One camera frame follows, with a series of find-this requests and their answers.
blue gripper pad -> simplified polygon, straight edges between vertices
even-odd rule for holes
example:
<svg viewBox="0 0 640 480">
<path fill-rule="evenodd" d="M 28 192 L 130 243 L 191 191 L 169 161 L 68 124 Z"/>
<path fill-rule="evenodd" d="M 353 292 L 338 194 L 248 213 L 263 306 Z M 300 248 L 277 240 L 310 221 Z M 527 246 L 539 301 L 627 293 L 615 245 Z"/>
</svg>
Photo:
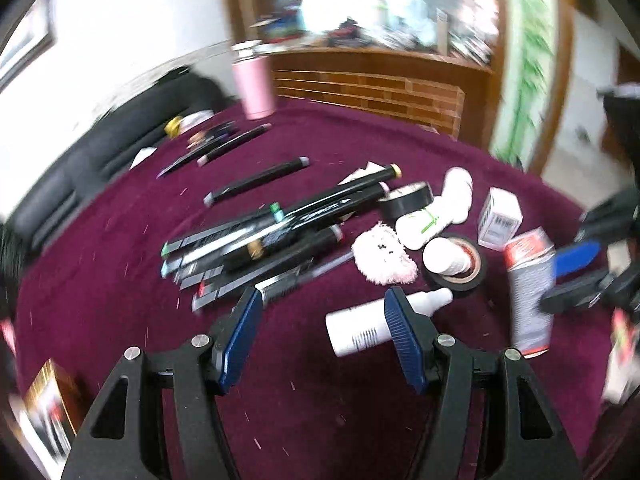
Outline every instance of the blue gripper pad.
<svg viewBox="0 0 640 480">
<path fill-rule="evenodd" d="M 584 242 L 558 249 L 556 252 L 556 279 L 587 267 L 600 253 L 597 242 Z"/>
<path fill-rule="evenodd" d="M 427 316 L 416 314 L 401 288 L 385 294 L 385 319 L 396 346 L 404 378 L 418 394 L 426 392 L 425 357 L 433 352 L 438 333 Z"/>
<path fill-rule="evenodd" d="M 242 298 L 233 308 L 226 326 L 216 339 L 222 346 L 222 373 L 218 383 L 224 394 L 240 380 L 244 362 L 254 343 L 258 325 L 262 319 L 262 294 L 253 287 L 246 288 Z"/>
</svg>

white wall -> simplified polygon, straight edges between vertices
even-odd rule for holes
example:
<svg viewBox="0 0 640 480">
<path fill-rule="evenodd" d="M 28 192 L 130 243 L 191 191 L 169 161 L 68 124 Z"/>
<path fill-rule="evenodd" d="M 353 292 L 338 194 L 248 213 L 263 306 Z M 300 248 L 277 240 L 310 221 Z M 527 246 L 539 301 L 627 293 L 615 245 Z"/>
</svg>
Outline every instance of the white wall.
<svg viewBox="0 0 640 480">
<path fill-rule="evenodd" d="M 100 104 L 168 60 L 230 40 L 224 0 L 52 0 L 55 44 L 0 93 L 0 215 L 86 129 Z M 203 72 L 228 92 L 230 58 Z"/>
<path fill-rule="evenodd" d="M 615 85 L 618 79 L 618 42 L 640 58 L 640 48 L 611 4 L 607 0 L 597 3 L 597 23 L 574 10 L 572 74 L 556 136 L 557 147 L 587 164 L 594 160 L 594 151 L 600 149 L 606 129 L 606 115 L 596 91 Z M 587 131 L 590 144 L 578 140 L 578 127 Z"/>
</svg>

round table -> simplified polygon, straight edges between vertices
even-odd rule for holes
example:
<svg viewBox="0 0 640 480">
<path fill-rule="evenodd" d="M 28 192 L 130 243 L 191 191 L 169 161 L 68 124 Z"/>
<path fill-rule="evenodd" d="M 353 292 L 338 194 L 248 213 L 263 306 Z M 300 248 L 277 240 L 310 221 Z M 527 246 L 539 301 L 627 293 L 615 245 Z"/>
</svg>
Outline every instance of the round table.
<svg viewBox="0 0 640 480">
<path fill-rule="evenodd" d="M 220 121 L 254 126 L 239 105 Z M 439 194 L 446 170 L 466 168 L 474 180 L 466 223 L 448 232 L 470 237 L 490 187 L 514 192 L 524 221 L 519 232 L 542 226 L 557 247 L 570 243 L 580 209 L 534 176 L 486 153 L 416 125 L 372 114 L 282 98 L 267 121 L 272 130 L 199 168 L 156 174 L 184 153 L 178 138 L 109 186 L 40 257 L 25 277 L 17 309 L 18 375 L 24 392 L 49 358 L 95 395 L 126 348 L 173 349 L 234 304 L 215 304 L 196 316 L 193 289 L 178 291 L 160 277 L 162 245 L 199 226 L 248 212 L 263 203 L 287 206 L 366 165 L 396 163 L 394 186 L 427 180 Z M 206 209 L 212 189 L 295 156 L 311 165 Z M 344 249 L 378 221 L 375 211 L 347 221 Z M 487 280 L 464 300 L 441 309 L 440 332 L 471 348 L 498 351 L 510 342 L 509 287 L 502 255 L 484 250 Z M 412 253 L 419 261 L 419 253 Z M 421 278 L 404 288 L 424 289 Z M 402 478 L 432 408 L 406 384 L 391 343 L 337 358 L 324 326 L 328 312 L 381 298 L 353 262 L 305 285 L 264 313 L 239 384 L 218 407 L 244 480 Z M 530 363 L 556 407 L 579 456 L 600 412 L 610 349 L 609 316 L 602 309 L 557 316 L 550 350 Z M 479 426 L 472 409 L 470 433 Z M 169 454 L 177 439 L 167 436 Z M 468 446 L 460 478 L 476 460 Z"/>
</svg>

white fluffy toy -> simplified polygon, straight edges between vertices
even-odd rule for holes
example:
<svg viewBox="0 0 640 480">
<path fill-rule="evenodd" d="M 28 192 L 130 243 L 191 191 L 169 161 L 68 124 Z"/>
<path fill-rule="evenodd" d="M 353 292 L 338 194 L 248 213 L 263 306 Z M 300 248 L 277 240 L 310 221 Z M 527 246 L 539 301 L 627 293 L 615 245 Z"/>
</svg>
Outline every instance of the white fluffy toy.
<svg viewBox="0 0 640 480">
<path fill-rule="evenodd" d="M 404 252 L 396 232 L 379 222 L 356 238 L 351 246 L 358 270 L 378 285 L 413 283 L 418 266 Z"/>
</svg>

silver screw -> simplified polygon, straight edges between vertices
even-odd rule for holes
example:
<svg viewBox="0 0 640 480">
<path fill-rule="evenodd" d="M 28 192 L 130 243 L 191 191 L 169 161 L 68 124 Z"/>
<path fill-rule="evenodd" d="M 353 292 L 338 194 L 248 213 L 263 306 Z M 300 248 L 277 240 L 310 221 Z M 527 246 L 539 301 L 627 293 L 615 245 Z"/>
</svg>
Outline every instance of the silver screw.
<svg viewBox="0 0 640 480">
<path fill-rule="evenodd" d="M 191 344 L 196 348 L 202 348 L 203 346 L 209 344 L 209 336 L 206 334 L 195 335 L 191 339 Z"/>
<path fill-rule="evenodd" d="M 137 346 L 130 346 L 124 351 L 124 357 L 129 361 L 133 361 L 133 359 L 135 359 L 139 355 L 140 355 L 140 348 L 138 348 Z"/>
<path fill-rule="evenodd" d="M 511 361 L 519 361 L 520 360 L 520 352 L 518 352 L 515 348 L 507 348 L 504 351 L 504 356 Z"/>
<path fill-rule="evenodd" d="M 440 334 L 438 336 L 438 343 L 442 346 L 453 346 L 456 342 L 456 339 L 449 334 Z"/>
</svg>

